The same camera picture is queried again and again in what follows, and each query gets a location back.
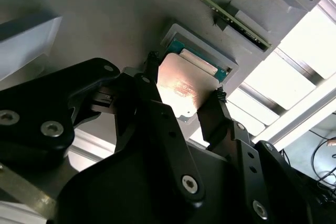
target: bright light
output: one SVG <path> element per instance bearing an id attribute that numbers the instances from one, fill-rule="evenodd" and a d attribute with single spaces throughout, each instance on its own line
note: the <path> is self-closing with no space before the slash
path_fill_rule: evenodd
<path id="1" fill-rule="evenodd" d="M 292 109 L 287 111 L 278 120 L 276 120 L 272 125 L 265 129 L 261 134 L 253 139 L 253 142 L 258 142 L 259 140 L 270 140 L 275 134 L 285 128 L 288 124 L 294 121 L 298 116 L 312 107 L 315 103 L 323 99 L 326 95 L 332 92 L 336 87 L 336 74 L 330 77 L 327 81 L 319 85 L 315 90 L 313 90 L 309 95 L 297 103 Z"/>
<path id="2" fill-rule="evenodd" d="M 229 110 L 230 116 L 232 119 L 241 123 L 247 131 L 253 136 L 258 135 L 265 129 L 265 126 L 260 123 L 257 119 L 247 114 L 245 111 L 238 108 L 236 105 L 233 105 L 230 102 L 226 104 L 227 109 Z"/>
<path id="3" fill-rule="evenodd" d="M 203 145 L 204 147 L 208 147 L 210 144 L 203 140 L 202 130 L 199 127 L 194 134 L 190 137 L 191 140 L 194 140 L 196 143 Z"/>
<path id="4" fill-rule="evenodd" d="M 244 82 L 286 110 L 315 88 L 314 84 L 274 52 Z"/>
<path id="5" fill-rule="evenodd" d="M 271 125 L 279 118 L 273 111 L 263 106 L 240 89 L 236 89 L 227 100 L 265 125 Z"/>
<path id="6" fill-rule="evenodd" d="M 336 72 L 335 38 L 335 24 L 316 7 L 282 40 L 279 48 L 327 79 Z"/>
<path id="7" fill-rule="evenodd" d="M 299 126 L 297 126 L 293 131 L 289 132 L 285 137 L 283 137 L 279 142 L 275 144 L 275 148 L 278 150 L 282 150 L 283 148 L 287 147 L 296 139 L 298 139 L 300 136 L 305 134 L 305 132 L 309 131 L 316 124 L 318 124 L 327 116 L 329 116 L 330 113 L 333 111 L 336 111 L 336 99 L 334 99 L 332 102 L 321 108 L 313 116 L 309 117 Z"/>

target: metal bracket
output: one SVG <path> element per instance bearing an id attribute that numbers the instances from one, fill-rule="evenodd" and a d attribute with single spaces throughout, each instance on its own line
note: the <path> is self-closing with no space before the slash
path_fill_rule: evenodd
<path id="1" fill-rule="evenodd" d="M 210 143 L 207 149 L 226 158 L 234 166 L 241 182 L 240 196 L 245 210 L 255 223 L 270 223 L 271 214 L 259 154 L 251 147 L 245 127 L 231 120 L 221 92 L 214 91 L 197 112 L 203 138 Z"/>
<path id="2" fill-rule="evenodd" d="M 1 91 L 1 161 L 33 169 L 59 164 L 85 97 L 119 73 L 96 58 Z"/>

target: bolt head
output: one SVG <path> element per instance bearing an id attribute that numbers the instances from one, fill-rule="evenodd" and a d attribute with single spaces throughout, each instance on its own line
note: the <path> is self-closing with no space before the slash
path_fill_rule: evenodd
<path id="1" fill-rule="evenodd" d="M 198 184 L 193 177 L 189 175 L 184 175 L 182 178 L 182 185 L 189 193 L 191 194 L 197 193 Z"/>
<path id="2" fill-rule="evenodd" d="M 151 81 L 150 81 L 147 77 L 145 77 L 145 76 L 142 77 L 142 80 L 143 80 L 144 82 L 147 82 L 147 83 L 150 83 L 150 82 L 151 82 Z"/>
<path id="3" fill-rule="evenodd" d="M 41 125 L 41 132 L 44 136 L 58 137 L 63 131 L 63 126 L 56 121 L 48 121 Z"/>
<path id="4" fill-rule="evenodd" d="M 265 207 L 258 201 L 254 200 L 253 201 L 253 210 L 256 212 L 256 214 L 263 220 L 268 219 L 267 211 Z"/>
<path id="5" fill-rule="evenodd" d="M 237 126 L 238 126 L 238 128 L 240 128 L 241 130 L 244 130 L 244 129 L 245 129 L 245 127 L 244 127 L 241 123 L 237 123 Z"/>
<path id="6" fill-rule="evenodd" d="M 111 67 L 111 66 L 109 66 L 109 65 L 105 65 L 104 68 L 105 68 L 107 71 L 113 72 L 113 67 Z"/>
<path id="7" fill-rule="evenodd" d="M 265 143 L 265 145 L 270 151 L 273 151 L 273 147 L 269 143 Z"/>
<path id="8" fill-rule="evenodd" d="M 16 124 L 19 120 L 19 114 L 12 110 L 0 111 L 0 125 L 13 125 Z"/>

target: green circuit board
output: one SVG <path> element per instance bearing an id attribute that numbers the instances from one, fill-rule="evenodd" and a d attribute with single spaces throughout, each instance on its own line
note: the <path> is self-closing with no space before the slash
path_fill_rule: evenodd
<path id="1" fill-rule="evenodd" d="M 214 12 L 216 12 L 230 27 L 235 29 L 238 33 L 243 35 L 246 39 L 260 48 L 261 51 L 266 51 L 271 47 L 271 44 L 262 39 L 259 35 L 257 35 L 254 31 L 248 28 L 245 24 L 237 20 L 230 13 L 222 9 L 212 0 L 200 0 L 204 4 L 206 4 L 209 8 L 211 8 Z"/>

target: screw hole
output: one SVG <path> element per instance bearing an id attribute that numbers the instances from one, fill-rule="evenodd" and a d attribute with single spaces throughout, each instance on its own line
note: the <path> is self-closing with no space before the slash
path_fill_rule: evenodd
<path id="1" fill-rule="evenodd" d="M 253 173 L 257 173 L 257 170 L 256 170 L 253 166 L 250 166 L 250 170 L 251 170 Z"/>
<path id="2" fill-rule="evenodd" d="M 169 131 L 168 135 L 169 135 L 170 137 L 176 137 L 176 133 L 173 132 L 173 131 Z"/>
<path id="3" fill-rule="evenodd" d="M 194 183 L 191 180 L 187 180 L 186 184 L 188 185 L 188 187 L 194 188 Z"/>
<path id="4" fill-rule="evenodd" d="M 164 112 L 162 112 L 161 115 L 162 115 L 163 118 L 166 118 L 166 119 L 169 118 L 169 116 L 166 113 L 164 113 Z"/>
<path id="5" fill-rule="evenodd" d="M 1 115 L 0 117 L 2 120 L 7 120 L 7 121 L 11 121 L 13 120 L 13 116 L 11 114 L 5 113 L 3 115 Z"/>
<path id="6" fill-rule="evenodd" d="M 58 131 L 58 127 L 56 126 L 56 125 L 49 125 L 48 127 L 47 127 L 47 129 L 49 130 L 49 131 L 53 131 L 53 132 L 56 132 L 56 131 Z"/>
<path id="7" fill-rule="evenodd" d="M 250 156 L 250 158 L 254 158 L 254 155 L 251 152 L 248 152 L 247 154 Z"/>

